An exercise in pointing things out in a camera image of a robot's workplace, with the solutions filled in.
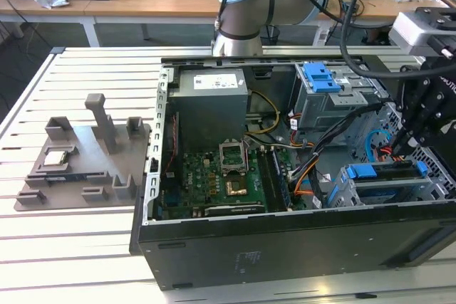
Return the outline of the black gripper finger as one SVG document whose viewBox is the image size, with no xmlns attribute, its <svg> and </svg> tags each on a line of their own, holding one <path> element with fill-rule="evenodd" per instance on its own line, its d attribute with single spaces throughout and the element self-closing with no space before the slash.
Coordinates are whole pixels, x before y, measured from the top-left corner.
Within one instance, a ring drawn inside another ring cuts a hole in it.
<svg viewBox="0 0 456 304">
<path fill-rule="evenodd" d="M 442 157 L 455 153 L 455 114 L 422 113 L 403 123 L 400 154 L 410 155 L 417 147 L 432 147 Z"/>
<path fill-rule="evenodd" d="M 395 97 L 396 110 L 400 112 L 401 128 L 395 134 L 393 154 L 411 154 L 421 143 L 423 127 L 419 122 L 422 97 L 422 78 L 400 79 Z"/>
</svg>

